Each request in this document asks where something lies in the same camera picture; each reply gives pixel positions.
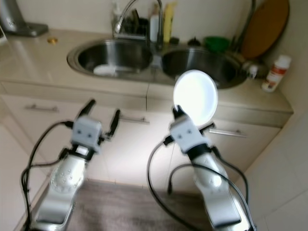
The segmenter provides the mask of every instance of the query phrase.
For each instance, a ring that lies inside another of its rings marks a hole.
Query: drawer handle
[[[147,121],[145,117],[142,117],[140,119],[136,119],[136,118],[120,115],[120,120],[130,122],[130,123],[137,123],[137,124],[145,124],[145,125],[150,124],[150,122]]]
[[[25,107],[26,110],[32,110],[32,111],[41,111],[41,112],[52,112],[52,113],[58,113],[59,108],[57,106],[54,107],[38,107],[35,103],[32,105],[27,105]]]
[[[247,138],[247,135],[245,133],[242,133],[240,130],[237,130],[236,132],[234,132],[234,131],[223,131],[223,130],[210,129],[209,133]]]

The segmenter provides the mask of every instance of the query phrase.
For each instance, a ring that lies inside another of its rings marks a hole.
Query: double sink
[[[231,88],[244,82],[241,64],[226,54],[202,48],[166,45],[161,51],[155,46],[131,40],[100,40],[73,49],[67,62],[76,71],[94,77],[156,82],[143,74],[147,69],[163,71],[169,84],[188,70],[207,73],[218,89]]]

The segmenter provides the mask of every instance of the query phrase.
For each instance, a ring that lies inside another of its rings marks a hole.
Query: wall
[[[246,173],[259,231],[307,230],[308,1],[290,0],[290,4],[288,27],[266,60],[272,63],[279,54],[293,58],[280,90],[295,114]]]
[[[162,0],[164,6],[171,0]],[[18,0],[28,22],[51,28],[111,33],[111,0]],[[123,9],[128,0],[119,0]],[[153,0],[139,0],[140,16],[147,16]],[[247,0],[178,0],[173,35],[181,40],[194,36],[220,35],[232,38],[243,20]]]

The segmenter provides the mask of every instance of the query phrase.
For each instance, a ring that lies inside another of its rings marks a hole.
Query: soap dispenser
[[[152,15],[150,17],[150,41],[157,42],[157,34],[159,29],[159,6],[156,3]]]
[[[113,7],[112,7],[111,23],[112,26],[114,26],[120,20],[122,11],[118,0],[113,0],[112,5]]]
[[[171,39],[172,32],[172,23],[174,15],[174,7],[177,5],[177,2],[167,3],[165,9],[165,21],[164,21],[164,42],[169,43]]]

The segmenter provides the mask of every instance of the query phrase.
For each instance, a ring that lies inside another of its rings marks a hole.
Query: chrome faucet
[[[119,34],[121,31],[121,27],[122,27],[122,23],[123,20],[128,12],[128,10],[132,7],[132,5],[136,2],[137,0],[131,0],[127,6],[125,7],[125,9],[123,10],[119,21],[115,24],[114,27],[114,32]],[[157,33],[157,42],[156,42],[156,46],[158,50],[161,50],[163,48],[163,44],[164,44],[164,34],[163,34],[163,4],[161,0],[157,0],[158,1],[158,5],[159,5],[159,27],[158,27],[158,33]]]

